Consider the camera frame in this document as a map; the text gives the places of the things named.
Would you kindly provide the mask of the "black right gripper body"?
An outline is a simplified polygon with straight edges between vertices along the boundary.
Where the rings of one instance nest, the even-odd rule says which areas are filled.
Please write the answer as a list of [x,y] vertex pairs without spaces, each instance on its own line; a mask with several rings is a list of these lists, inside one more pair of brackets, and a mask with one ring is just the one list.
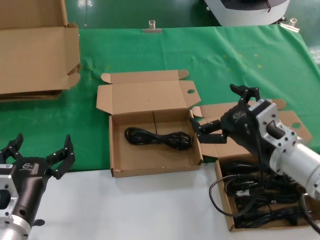
[[237,104],[228,110],[220,118],[221,130],[269,168],[273,146],[263,139],[257,116],[269,107],[271,103],[256,102],[255,104],[257,106]]

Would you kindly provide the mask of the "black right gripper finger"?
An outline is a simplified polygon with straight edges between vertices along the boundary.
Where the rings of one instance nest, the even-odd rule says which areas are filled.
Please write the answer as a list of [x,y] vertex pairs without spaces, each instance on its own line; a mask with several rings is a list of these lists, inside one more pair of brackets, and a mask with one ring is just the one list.
[[198,141],[201,144],[226,144],[228,135],[223,131],[222,133],[216,133],[221,130],[220,120],[214,120],[209,123],[201,125],[193,117],[189,117],[192,129],[194,130]]
[[260,90],[258,87],[230,84],[230,89],[233,93],[240,96],[238,104],[248,104],[251,98],[255,98],[256,101],[260,100]]

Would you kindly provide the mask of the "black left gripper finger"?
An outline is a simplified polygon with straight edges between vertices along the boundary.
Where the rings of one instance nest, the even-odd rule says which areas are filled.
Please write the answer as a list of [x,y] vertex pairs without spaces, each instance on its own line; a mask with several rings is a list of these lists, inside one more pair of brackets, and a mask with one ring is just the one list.
[[63,148],[46,157],[46,161],[49,164],[47,175],[57,180],[61,179],[70,170],[75,160],[71,136],[67,134]]
[[0,163],[7,164],[7,159],[12,157],[16,162],[21,160],[23,156],[20,154],[19,150],[23,144],[24,137],[21,133],[11,141],[8,145],[0,150]]

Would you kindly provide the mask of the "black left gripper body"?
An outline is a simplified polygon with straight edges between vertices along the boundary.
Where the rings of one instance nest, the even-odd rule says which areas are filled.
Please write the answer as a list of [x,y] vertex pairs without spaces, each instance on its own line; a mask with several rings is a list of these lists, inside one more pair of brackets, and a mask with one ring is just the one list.
[[13,215],[33,224],[50,178],[47,174],[50,164],[44,157],[18,156],[13,165],[13,182],[18,193]]

